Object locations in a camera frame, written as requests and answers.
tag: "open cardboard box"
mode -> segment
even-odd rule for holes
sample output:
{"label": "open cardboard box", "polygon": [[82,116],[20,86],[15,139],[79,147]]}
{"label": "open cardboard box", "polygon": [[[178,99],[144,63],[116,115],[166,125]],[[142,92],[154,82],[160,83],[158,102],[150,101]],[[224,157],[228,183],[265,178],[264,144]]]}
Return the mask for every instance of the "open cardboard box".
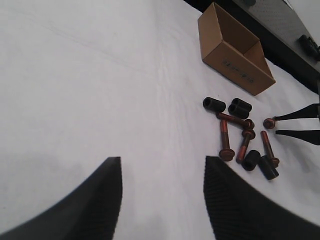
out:
{"label": "open cardboard box", "polygon": [[276,83],[252,32],[213,3],[198,19],[201,57],[252,95]]}

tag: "white paper sheet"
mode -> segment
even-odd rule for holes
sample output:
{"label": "white paper sheet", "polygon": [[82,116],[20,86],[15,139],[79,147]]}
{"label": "white paper sheet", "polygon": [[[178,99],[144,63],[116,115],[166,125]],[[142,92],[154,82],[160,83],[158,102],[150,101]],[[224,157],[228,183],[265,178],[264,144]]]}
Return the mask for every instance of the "white paper sheet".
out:
{"label": "white paper sheet", "polygon": [[[122,157],[115,240],[212,240],[203,197],[205,156],[220,149],[213,97],[252,104],[257,138],[267,117],[317,95],[269,63],[277,83],[257,97],[201,61],[200,12],[182,0],[0,2],[0,232],[70,193],[109,156]],[[319,129],[291,120],[279,129]],[[241,130],[229,126],[237,152]],[[229,165],[290,211],[320,224],[317,146],[269,134],[280,176]]]}

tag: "bolt head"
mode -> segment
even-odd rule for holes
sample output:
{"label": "bolt head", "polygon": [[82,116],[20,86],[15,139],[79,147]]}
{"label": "bolt head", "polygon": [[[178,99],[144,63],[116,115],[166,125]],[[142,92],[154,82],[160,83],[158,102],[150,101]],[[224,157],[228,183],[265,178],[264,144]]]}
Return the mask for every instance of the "bolt head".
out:
{"label": "bolt head", "polygon": [[242,131],[242,136],[250,135],[250,140],[256,137],[256,133],[252,129],[245,129]]}
{"label": "bolt head", "polygon": [[244,121],[247,122],[247,123],[250,123],[250,126],[247,129],[254,129],[255,124],[251,119],[246,119]]}
{"label": "bolt head", "polygon": [[272,165],[273,165],[275,168],[277,168],[277,167],[279,166],[280,161],[279,161],[278,158],[274,157],[274,158],[271,158],[270,160],[271,160]]}
{"label": "bolt head", "polygon": [[219,156],[223,161],[230,162],[235,156],[235,151],[233,151],[232,149],[222,149],[219,152]]}
{"label": "bolt head", "polygon": [[267,118],[263,121],[263,126],[266,129],[274,129],[276,126],[276,120],[274,120],[273,118]]}

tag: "black rubber bushing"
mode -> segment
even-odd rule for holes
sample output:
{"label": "black rubber bushing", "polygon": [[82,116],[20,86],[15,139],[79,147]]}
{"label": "black rubber bushing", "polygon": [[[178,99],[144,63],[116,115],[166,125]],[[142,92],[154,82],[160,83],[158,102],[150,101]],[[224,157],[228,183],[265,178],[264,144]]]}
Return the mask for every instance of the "black rubber bushing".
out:
{"label": "black rubber bushing", "polygon": [[231,102],[234,105],[238,105],[239,107],[248,110],[249,112],[252,110],[252,105],[247,103],[246,101],[241,100],[240,98],[235,98]]}
{"label": "black rubber bushing", "polygon": [[224,110],[226,110],[227,106],[223,101],[219,101],[211,97],[206,97],[203,100],[203,107],[206,110],[209,110],[215,113],[222,113]]}
{"label": "black rubber bushing", "polygon": [[230,115],[233,115],[240,119],[247,119],[249,117],[249,111],[235,104],[231,104],[228,108]]}
{"label": "black rubber bushing", "polygon": [[243,162],[241,163],[242,167],[247,171],[252,171],[257,166],[261,155],[256,150],[251,150],[246,157],[244,158]]}
{"label": "black rubber bushing", "polygon": [[266,179],[272,180],[279,176],[278,171],[271,163],[267,156],[262,156],[258,162],[258,166]]}

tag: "bolt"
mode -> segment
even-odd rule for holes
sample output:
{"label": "bolt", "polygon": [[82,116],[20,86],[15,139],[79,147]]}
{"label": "bolt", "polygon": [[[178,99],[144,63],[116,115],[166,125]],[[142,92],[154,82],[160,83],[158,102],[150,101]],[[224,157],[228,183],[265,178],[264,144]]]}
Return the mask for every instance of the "bolt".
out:
{"label": "bolt", "polygon": [[256,133],[251,129],[245,129],[242,131],[242,136],[243,141],[235,159],[238,164],[241,164],[245,159],[249,142],[256,137]]}
{"label": "bolt", "polygon": [[220,132],[222,141],[222,150],[219,152],[219,156],[223,161],[229,162],[235,156],[235,151],[230,149],[229,135],[228,135],[228,124],[226,120],[220,121]]}
{"label": "bolt", "polygon": [[243,129],[254,129],[255,124],[251,119],[242,120],[235,116],[230,116],[221,112],[216,113],[216,117],[221,120],[226,120],[230,123],[241,126]]}
{"label": "bolt", "polygon": [[263,126],[266,129],[274,129],[276,126],[275,118],[267,118],[266,120],[263,121]]}
{"label": "bolt", "polygon": [[275,157],[274,152],[272,151],[269,138],[266,131],[261,131],[261,138],[264,146],[264,151],[268,159],[271,160],[273,166],[277,168],[279,166],[279,159]]}

